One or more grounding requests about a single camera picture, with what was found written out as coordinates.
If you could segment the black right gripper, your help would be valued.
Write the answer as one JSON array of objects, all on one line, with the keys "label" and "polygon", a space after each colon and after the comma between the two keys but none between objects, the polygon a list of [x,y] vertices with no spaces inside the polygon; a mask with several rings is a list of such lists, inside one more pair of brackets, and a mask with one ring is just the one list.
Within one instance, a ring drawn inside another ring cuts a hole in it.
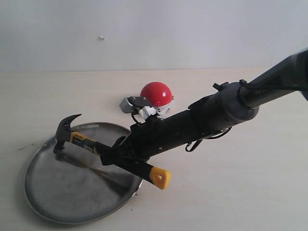
[{"label": "black right gripper", "polygon": [[202,134],[191,113],[177,113],[166,119],[154,119],[131,129],[129,136],[121,136],[113,146],[100,143],[103,166],[124,159],[147,160],[184,144],[200,140]]}]

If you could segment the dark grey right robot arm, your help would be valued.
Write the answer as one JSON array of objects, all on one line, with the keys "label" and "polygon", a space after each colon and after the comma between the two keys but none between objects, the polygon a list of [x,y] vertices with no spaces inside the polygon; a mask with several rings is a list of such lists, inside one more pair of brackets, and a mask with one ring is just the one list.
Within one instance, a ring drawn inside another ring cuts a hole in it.
[{"label": "dark grey right robot arm", "polygon": [[149,118],[133,125],[130,134],[101,155],[110,165],[121,158],[146,161],[184,145],[192,152],[202,140],[216,139],[238,124],[252,120],[262,104],[294,91],[308,95],[308,51],[290,55],[251,82],[215,84],[214,94],[192,103],[166,119]]}]

